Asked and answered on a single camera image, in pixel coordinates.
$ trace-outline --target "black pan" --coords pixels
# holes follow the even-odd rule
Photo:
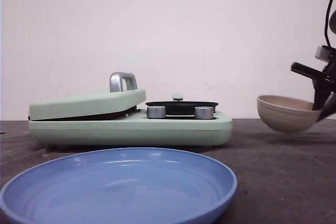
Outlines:
[[[216,112],[218,102],[187,102],[187,101],[169,101],[169,102],[147,102],[147,106],[165,106],[166,115],[193,115],[195,107],[213,107]]]

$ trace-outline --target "plate rim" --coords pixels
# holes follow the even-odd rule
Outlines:
[[[24,170],[23,172],[15,175],[12,179],[10,179],[3,186],[3,188],[1,188],[1,190],[0,190],[0,209],[4,212],[5,215],[7,215],[8,217],[10,217],[14,221],[17,221],[17,222],[23,223],[23,224],[36,224],[35,222],[27,220],[26,218],[24,218],[24,217],[22,217],[22,216],[20,216],[20,215],[18,215],[16,213],[14,213],[6,205],[6,203],[4,201],[4,194],[6,192],[7,187],[13,181],[15,181],[19,177],[23,176],[24,174],[29,173],[30,170],[36,169],[39,166],[47,165],[47,164],[49,164],[51,162],[58,162],[60,160],[68,159],[68,158],[71,158],[71,157],[74,157],[74,156],[79,156],[79,155],[88,155],[90,153],[110,152],[110,151],[117,151],[117,150],[161,150],[161,151],[172,151],[172,152],[178,152],[178,153],[188,153],[188,154],[191,154],[191,155],[200,156],[201,158],[210,159],[212,162],[220,164],[220,166],[222,166],[224,169],[226,169],[227,171],[229,171],[229,173],[231,174],[232,179],[233,179],[233,184],[232,184],[230,190],[228,191],[228,193],[222,199],[220,199],[219,201],[216,202],[216,204],[214,204],[213,206],[205,209],[204,211],[202,211],[202,212],[200,212],[200,213],[198,213],[196,215],[187,215],[187,216],[183,217],[182,219],[179,219],[175,223],[184,223],[184,222],[187,222],[187,221],[191,221],[193,219],[200,218],[201,216],[206,215],[209,212],[214,211],[215,209],[217,209],[218,207],[220,207],[221,205],[223,205],[226,201],[228,201],[230,198],[232,198],[233,195],[234,195],[234,193],[236,192],[238,182],[237,182],[237,177],[236,177],[235,173],[231,170],[230,167],[228,167],[224,163],[222,163],[222,162],[220,162],[220,161],[218,161],[218,160],[216,160],[216,159],[214,159],[212,157],[209,157],[209,156],[206,156],[206,155],[203,155],[203,154],[199,154],[199,153],[194,153],[194,152],[184,151],[184,150],[177,150],[177,149],[172,149],[172,148],[161,148],[161,147],[124,147],[123,148],[122,147],[122,148],[109,148],[109,149],[103,149],[103,150],[95,150],[95,151],[89,151],[89,152],[75,153],[75,154],[71,154],[71,155],[68,155],[68,156],[55,158],[55,159],[49,160],[47,162],[35,165],[35,166],[31,167],[31,168],[28,168],[28,169]]]

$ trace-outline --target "mint green portable stove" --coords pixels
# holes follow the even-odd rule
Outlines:
[[[123,89],[122,80],[127,89]],[[29,131],[39,142],[55,145],[221,145],[231,136],[232,119],[214,102],[149,102],[135,76],[116,72],[110,92],[32,103]]]

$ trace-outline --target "black cable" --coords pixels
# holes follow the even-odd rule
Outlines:
[[[329,38],[328,38],[328,23],[329,23],[329,14],[330,14],[330,9],[332,5],[333,0],[329,0],[328,8],[327,8],[327,13],[326,13],[326,21],[325,21],[325,26],[324,26],[324,36],[325,40],[327,41],[328,47],[331,47]]]

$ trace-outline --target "metal handle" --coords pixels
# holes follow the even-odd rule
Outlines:
[[[110,92],[123,91],[122,80],[126,82],[126,89],[138,89],[134,74],[125,72],[115,72],[110,76]]]

